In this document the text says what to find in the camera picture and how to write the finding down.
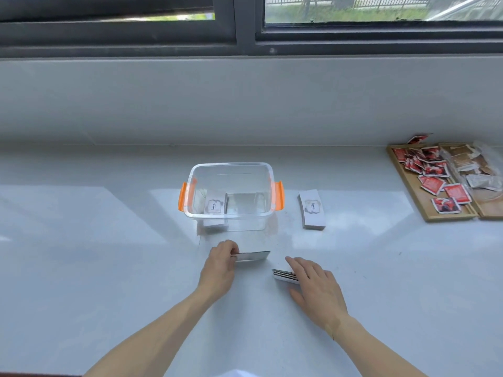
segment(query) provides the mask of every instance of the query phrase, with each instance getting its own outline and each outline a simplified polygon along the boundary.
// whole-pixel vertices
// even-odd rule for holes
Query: white countertop
[[[271,276],[285,255],[334,272],[349,313],[431,376],[503,374],[503,223],[426,224],[384,148],[3,147],[0,371],[83,374],[197,285],[209,246],[177,210],[193,165],[264,161],[285,209],[242,251],[229,294],[189,335],[167,376],[233,368],[261,377],[359,375]],[[299,190],[327,219],[303,230]]]

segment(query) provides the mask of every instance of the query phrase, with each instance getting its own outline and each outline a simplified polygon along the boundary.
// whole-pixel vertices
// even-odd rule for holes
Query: left hand
[[[234,241],[220,242],[212,247],[210,255],[201,270],[197,291],[204,293],[213,304],[223,297],[234,280],[234,264],[239,253],[239,247]]]

